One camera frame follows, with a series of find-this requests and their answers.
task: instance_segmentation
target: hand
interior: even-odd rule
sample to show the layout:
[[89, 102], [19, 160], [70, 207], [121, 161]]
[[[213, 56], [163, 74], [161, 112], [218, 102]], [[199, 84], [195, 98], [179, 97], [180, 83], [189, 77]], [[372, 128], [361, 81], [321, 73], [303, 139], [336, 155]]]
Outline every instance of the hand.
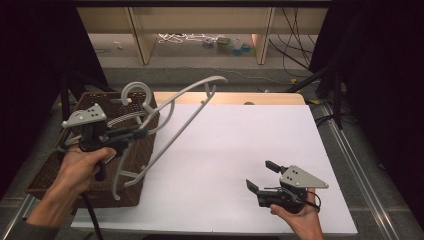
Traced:
[[87, 190], [99, 171], [96, 163], [115, 156], [112, 148], [82, 152], [78, 147], [68, 149], [56, 180], [27, 219], [37, 226], [59, 228], [69, 214], [75, 199]]
[[56, 180], [50, 188], [67, 191], [67, 194], [77, 196], [88, 189], [93, 176], [99, 172], [98, 161], [105, 161], [115, 156], [112, 148], [102, 148], [94, 152], [83, 152], [78, 147], [68, 149]]
[[[309, 188], [308, 192], [315, 193], [315, 189]], [[308, 193], [307, 200], [311, 203], [315, 203], [315, 195], [312, 193]], [[289, 213], [284, 208], [275, 204], [272, 204], [270, 208], [271, 214], [278, 215], [280, 218], [284, 219], [300, 239], [324, 239], [318, 211], [315, 208], [305, 205], [302, 211], [297, 214]]]

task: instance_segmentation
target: white paper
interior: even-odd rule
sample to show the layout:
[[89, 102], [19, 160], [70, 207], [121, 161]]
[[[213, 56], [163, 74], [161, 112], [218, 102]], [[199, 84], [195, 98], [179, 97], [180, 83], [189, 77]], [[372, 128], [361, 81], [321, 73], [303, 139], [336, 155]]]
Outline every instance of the white paper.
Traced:
[[[176, 105], [157, 133], [153, 155], [198, 105]], [[161, 121], [167, 112], [161, 112]], [[279, 186], [265, 161], [297, 165], [329, 184], [317, 189], [324, 233], [356, 234], [308, 106], [208, 105], [144, 180], [139, 206], [96, 209], [101, 228], [191, 234], [277, 235], [290, 227], [259, 207], [246, 179], [260, 189]], [[78, 211], [72, 227], [91, 228]]]

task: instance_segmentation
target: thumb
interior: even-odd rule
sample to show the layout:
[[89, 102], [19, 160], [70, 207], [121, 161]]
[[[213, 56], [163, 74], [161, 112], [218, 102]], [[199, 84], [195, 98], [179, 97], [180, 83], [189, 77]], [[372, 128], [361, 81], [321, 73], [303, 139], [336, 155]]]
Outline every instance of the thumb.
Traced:
[[104, 147], [94, 152], [90, 152], [85, 158], [90, 164], [95, 165], [98, 161], [107, 160], [115, 155], [116, 151], [113, 148]]
[[271, 204], [271, 206], [269, 206], [269, 208], [271, 209], [271, 214], [273, 215], [278, 215], [280, 218], [282, 219], [286, 219], [289, 217], [290, 213], [286, 211], [286, 209], [275, 205], [275, 204]]

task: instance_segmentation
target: sleeve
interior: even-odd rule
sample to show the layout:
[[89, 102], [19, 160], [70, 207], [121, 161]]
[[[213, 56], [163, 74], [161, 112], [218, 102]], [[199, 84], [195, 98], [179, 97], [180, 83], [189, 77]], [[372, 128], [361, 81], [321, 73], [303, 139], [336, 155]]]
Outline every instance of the sleeve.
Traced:
[[15, 225], [12, 227], [5, 240], [53, 240], [55, 239], [58, 232], [59, 228], [35, 226], [28, 224], [24, 220], [19, 220], [16, 221]]

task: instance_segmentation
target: brown basket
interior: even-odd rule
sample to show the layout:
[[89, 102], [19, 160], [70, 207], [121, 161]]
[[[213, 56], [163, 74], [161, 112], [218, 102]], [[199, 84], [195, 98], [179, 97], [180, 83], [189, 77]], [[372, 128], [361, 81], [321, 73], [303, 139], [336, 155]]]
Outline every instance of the brown basket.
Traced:
[[[108, 121], [127, 113], [143, 111], [141, 104], [146, 98], [146, 94], [144, 92], [129, 93], [128, 98], [131, 99], [131, 102], [127, 106], [122, 105], [120, 102], [114, 103], [115, 101], [112, 101], [113, 99], [120, 99], [120, 97], [120, 93], [84, 93], [75, 110], [85, 110], [97, 103], [105, 112], [108, 117]], [[152, 108], [157, 107], [154, 97], [152, 97], [150, 106]], [[159, 114], [150, 121], [147, 126], [148, 129], [156, 128], [158, 126], [158, 121]], [[131, 119], [120, 122], [115, 126], [128, 127], [136, 124], [136, 121]], [[132, 145], [129, 149], [129, 154], [125, 160], [122, 170], [139, 173], [141, 171], [141, 167], [148, 164], [153, 152], [155, 136], [156, 134], [149, 135], [146, 139], [137, 140]], [[102, 182], [93, 181], [90, 188], [87, 190], [88, 197], [94, 208], [130, 207], [138, 205], [144, 178], [137, 184], [125, 188], [124, 183], [132, 179], [120, 176], [118, 180], [117, 194], [121, 197], [121, 199], [116, 201], [112, 195], [111, 189], [113, 176], [115, 175], [119, 160], [120, 158], [116, 158], [106, 166], [106, 180]], [[46, 190], [55, 180], [59, 168], [60, 164], [57, 155], [51, 154], [26, 189], [26, 192], [38, 199], [41, 199], [46, 193]], [[82, 198], [78, 198], [76, 200], [75, 207], [85, 207]]]

